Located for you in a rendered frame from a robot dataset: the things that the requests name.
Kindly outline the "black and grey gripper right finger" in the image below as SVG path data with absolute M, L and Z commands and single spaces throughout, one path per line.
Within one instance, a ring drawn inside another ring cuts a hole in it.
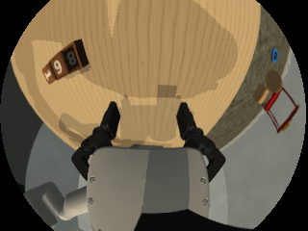
M 207 171 L 210 183 L 224 165 L 225 157 L 216 148 L 215 143 L 204 136 L 203 130 L 196 127 L 193 114 L 190 112 L 187 102 L 180 104 L 176 118 L 180 138 L 185 141 L 183 147 L 198 149 L 202 155 L 207 157 L 209 161 Z

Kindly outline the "brown wooden tray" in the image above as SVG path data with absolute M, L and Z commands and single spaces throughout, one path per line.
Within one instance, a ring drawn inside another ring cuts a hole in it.
M 83 42 L 82 42 L 82 39 L 78 39 L 78 40 L 74 40 L 73 42 L 71 42 L 68 46 L 66 46 L 64 49 L 62 49 L 60 52 L 64 51 L 65 49 L 68 49 L 70 47 L 74 48 L 74 51 L 75 51 L 75 54 L 76 54 L 76 57 L 77 57 L 77 60 L 78 60 L 78 63 L 79 65 L 77 67 L 75 67 L 74 69 L 72 69 L 72 71 L 70 71 L 69 73 L 67 73 L 66 75 L 74 72 L 74 71 L 77 71 L 83 67 L 85 67 L 87 64 L 89 64 L 89 61 L 88 61 L 88 58 L 87 58 L 87 55 L 86 55 L 86 52 L 85 52 L 85 48 L 84 48 L 84 45 L 83 45 Z M 59 53 L 60 53 L 59 52 Z M 57 53 L 56 55 L 58 55 L 59 53 Z M 56 55 L 54 57 L 56 57 Z M 53 57 L 53 58 L 54 58 Z M 52 59 L 53 59 L 52 58 Z M 51 59 L 51 60 L 52 60 Z M 50 61 L 51 61 L 50 60 Z M 49 62 L 50 62 L 49 61 Z M 60 80 L 62 78 L 64 78 L 66 75 L 62 76 L 61 78 L 57 79 Z

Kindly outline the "brown number cube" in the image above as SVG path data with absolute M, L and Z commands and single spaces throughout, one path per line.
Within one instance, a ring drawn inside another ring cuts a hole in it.
M 73 46 L 60 52 L 50 63 L 58 79 L 79 65 Z
M 42 69 L 42 72 L 49 85 L 58 79 L 50 62 Z

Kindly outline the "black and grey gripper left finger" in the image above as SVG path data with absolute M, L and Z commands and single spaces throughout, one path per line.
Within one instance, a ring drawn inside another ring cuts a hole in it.
M 81 175 L 88 181 L 90 155 L 95 149 L 104 146 L 113 146 L 111 140 L 116 137 L 117 127 L 120 120 L 120 113 L 115 101 L 111 101 L 105 112 L 99 127 L 95 127 L 92 135 L 82 141 L 79 147 L 71 157 L 72 163 L 76 166 Z

